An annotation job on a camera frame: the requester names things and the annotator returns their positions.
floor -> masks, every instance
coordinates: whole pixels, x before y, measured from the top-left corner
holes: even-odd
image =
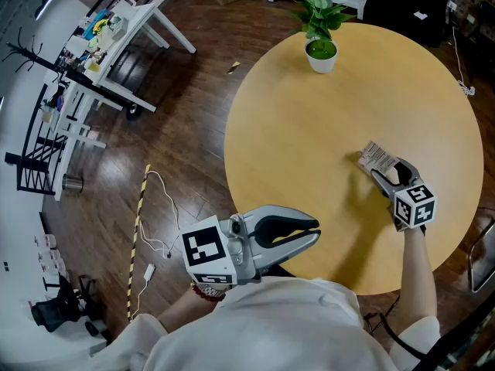
[[[77,146],[69,172],[83,175],[80,195],[64,195],[59,203],[46,197],[43,213],[57,238],[73,277],[90,274],[108,307],[108,327],[116,336],[126,325],[126,293],[135,208],[146,164],[166,181],[184,226],[213,214],[235,213],[224,171],[224,133],[236,90],[249,69],[275,44],[299,27],[286,12],[290,0],[243,0],[219,6],[215,0],[168,0],[164,13],[197,48],[190,55],[170,35],[160,33],[172,48],[161,51],[139,38],[123,54],[112,76],[157,106],[137,121],[103,106],[88,116],[91,135],[106,141],[105,150]],[[455,77],[459,76],[453,47],[432,49]],[[227,71],[235,62],[240,66]],[[495,94],[477,77],[476,95],[469,98],[483,138],[485,176],[480,206],[495,208]],[[495,212],[479,209],[466,237],[452,256],[435,271],[442,332],[463,320],[495,288],[495,279],[477,294],[467,283],[466,254]],[[169,200],[155,176],[150,176],[141,214],[149,236],[171,244],[177,234]],[[495,263],[495,242],[488,237],[478,251],[478,274]],[[143,242],[137,246],[132,308],[144,286],[141,276],[149,263],[157,269],[142,295],[141,310],[157,315],[188,287],[180,252],[162,259]],[[398,292],[359,297],[363,315],[375,308],[385,312]],[[394,312],[390,315],[394,324]],[[375,336],[386,346],[382,328]]]

person's forearm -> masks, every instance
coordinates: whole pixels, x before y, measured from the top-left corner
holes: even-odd
[[[436,317],[436,289],[426,242],[419,228],[405,231],[398,333],[427,316]]]
[[[208,315],[217,303],[202,299],[192,288],[166,309],[158,320],[168,333]]]

white cable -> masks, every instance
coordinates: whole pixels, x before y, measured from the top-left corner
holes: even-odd
[[[163,192],[165,193],[165,195],[167,195],[169,197],[170,202],[172,203],[172,211],[173,211],[173,215],[176,218],[177,230],[180,230],[180,228],[179,228],[179,215],[178,215],[179,210],[177,209],[176,203],[174,202],[173,198],[167,193],[167,190],[165,188],[165,183],[163,182],[162,176],[158,172],[156,172],[154,170],[150,170],[148,173],[155,173],[159,177],[160,182],[162,182]],[[171,257],[172,248],[176,244],[177,239],[179,239],[179,235],[177,235],[176,238],[174,239],[174,241],[172,242],[172,246],[171,247],[167,246],[165,244],[165,242],[163,242],[160,239],[148,239],[146,237],[145,229],[142,226],[141,220],[139,221],[139,233],[140,233],[141,240],[143,242],[145,242],[148,246],[150,246],[154,251],[160,251],[160,250],[162,251],[162,257],[163,258],[166,258],[166,257],[170,258]],[[162,244],[162,247],[159,248],[159,249],[155,249],[149,242],[160,242]]]
[[[461,74],[461,79],[460,80],[457,80],[457,82],[459,83],[459,85],[463,89],[463,92],[464,92],[464,94],[466,96],[473,96],[474,93],[476,92],[476,90],[474,89],[474,87],[468,88],[464,84],[464,76],[463,76],[463,71],[461,70],[461,62],[459,60],[459,54],[457,53],[456,30],[454,29],[454,27],[452,27],[452,35],[454,36],[454,46],[456,48],[456,56],[457,56],[457,64],[459,66],[459,73]]]
[[[138,308],[137,308],[137,309],[136,309],[136,311],[132,314],[132,316],[131,316],[131,321],[133,321],[133,320],[134,320],[134,316],[135,316],[135,314],[136,314],[136,313],[138,313],[138,311],[139,311],[139,302],[140,302],[140,299],[141,299],[141,294],[143,293],[143,291],[144,291],[144,290],[146,290],[146,288],[147,288],[147,287],[148,287],[148,281],[146,281],[145,288],[143,288],[143,289],[139,292],[139,294],[138,294]]]

bracelet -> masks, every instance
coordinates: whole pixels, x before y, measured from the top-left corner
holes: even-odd
[[[217,290],[208,284],[201,284],[200,287],[195,281],[191,281],[190,286],[193,291],[204,300],[210,302],[220,302],[225,298],[225,290]]]

yellow and black striped tape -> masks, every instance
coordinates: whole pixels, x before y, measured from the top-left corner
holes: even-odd
[[[232,74],[234,72],[234,70],[237,69],[237,66],[239,66],[240,63],[239,62],[235,62],[232,67],[227,71],[227,74]]]
[[[132,250],[131,250],[131,266],[129,267],[129,282],[127,287],[127,320],[131,321],[131,286],[132,286],[132,274],[134,272],[134,257],[136,255],[136,240],[138,239],[139,230],[139,213],[142,208],[142,199],[145,196],[146,182],[148,180],[148,173],[151,165],[146,166],[145,177],[142,180],[141,195],[139,195],[138,211],[136,212],[136,221],[134,225],[134,237],[132,238]]]

